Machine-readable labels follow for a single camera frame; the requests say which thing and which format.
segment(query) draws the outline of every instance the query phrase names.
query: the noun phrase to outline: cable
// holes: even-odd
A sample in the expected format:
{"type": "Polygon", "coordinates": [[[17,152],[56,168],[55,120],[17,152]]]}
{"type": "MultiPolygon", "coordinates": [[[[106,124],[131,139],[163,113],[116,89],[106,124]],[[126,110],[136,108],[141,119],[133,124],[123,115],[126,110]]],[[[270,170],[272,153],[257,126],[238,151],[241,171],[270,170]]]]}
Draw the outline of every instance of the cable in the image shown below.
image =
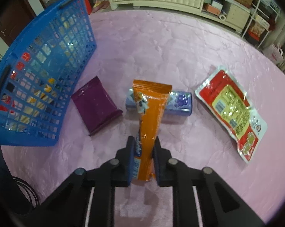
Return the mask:
{"type": "Polygon", "coordinates": [[[30,201],[30,210],[27,214],[29,214],[32,210],[33,210],[33,200],[32,200],[32,197],[31,195],[33,196],[34,198],[34,201],[35,201],[35,207],[38,207],[40,205],[40,201],[39,201],[39,198],[38,198],[38,195],[36,193],[36,191],[33,189],[33,187],[27,183],[25,180],[19,178],[19,177],[13,177],[14,181],[16,182],[16,184],[18,186],[20,186],[21,188],[23,188],[25,190],[25,192],[27,193],[28,197],[29,197],[29,201],[30,201]]]}

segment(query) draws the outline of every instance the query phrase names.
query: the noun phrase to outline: barcode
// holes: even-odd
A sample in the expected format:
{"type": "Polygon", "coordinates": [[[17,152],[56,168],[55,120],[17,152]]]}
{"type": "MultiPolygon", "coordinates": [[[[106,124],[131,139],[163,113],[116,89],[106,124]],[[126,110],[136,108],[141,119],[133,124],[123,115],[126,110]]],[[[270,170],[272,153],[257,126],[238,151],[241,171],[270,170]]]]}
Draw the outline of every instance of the barcode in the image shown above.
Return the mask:
{"type": "Polygon", "coordinates": [[[236,126],[237,126],[237,123],[236,123],[236,121],[235,120],[230,120],[230,125],[233,127],[233,128],[235,128],[236,126]]]}
{"type": "Polygon", "coordinates": [[[221,100],[219,100],[215,105],[215,109],[219,114],[221,114],[223,109],[225,109],[225,104],[221,100]]]}
{"type": "Polygon", "coordinates": [[[138,172],[140,167],[140,159],[134,158],[134,165],[133,165],[133,177],[138,178],[138,172]]]}

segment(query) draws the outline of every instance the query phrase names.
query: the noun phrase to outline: basket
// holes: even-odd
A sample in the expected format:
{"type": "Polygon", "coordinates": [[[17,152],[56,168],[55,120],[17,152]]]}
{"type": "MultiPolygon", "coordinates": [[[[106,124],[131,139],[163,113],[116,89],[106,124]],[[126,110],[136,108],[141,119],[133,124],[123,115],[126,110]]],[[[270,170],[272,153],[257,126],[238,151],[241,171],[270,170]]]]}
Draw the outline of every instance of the basket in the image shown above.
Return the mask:
{"type": "Polygon", "coordinates": [[[0,145],[55,145],[95,49],[84,0],[61,0],[27,25],[0,62],[0,145]]]}

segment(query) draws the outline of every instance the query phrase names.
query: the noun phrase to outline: white shopping bag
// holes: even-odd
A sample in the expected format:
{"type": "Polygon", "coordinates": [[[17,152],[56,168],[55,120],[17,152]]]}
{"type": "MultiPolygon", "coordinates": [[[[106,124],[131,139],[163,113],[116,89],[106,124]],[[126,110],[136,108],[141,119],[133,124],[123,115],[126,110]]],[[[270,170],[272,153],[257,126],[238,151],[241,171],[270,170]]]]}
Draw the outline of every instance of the white shopping bag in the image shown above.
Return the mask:
{"type": "Polygon", "coordinates": [[[265,48],[262,53],[269,58],[275,65],[283,61],[283,51],[279,45],[277,47],[275,45],[270,45],[265,48]]]}

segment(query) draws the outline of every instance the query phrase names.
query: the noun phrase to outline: purple wrapper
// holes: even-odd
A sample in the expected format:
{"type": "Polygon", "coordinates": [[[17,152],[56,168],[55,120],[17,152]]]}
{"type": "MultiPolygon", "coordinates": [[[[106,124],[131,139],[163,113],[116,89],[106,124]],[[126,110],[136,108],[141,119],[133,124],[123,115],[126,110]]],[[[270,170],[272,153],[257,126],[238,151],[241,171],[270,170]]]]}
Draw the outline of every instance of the purple wrapper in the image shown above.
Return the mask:
{"type": "Polygon", "coordinates": [[[96,76],[71,96],[91,135],[122,115],[96,76]]]}

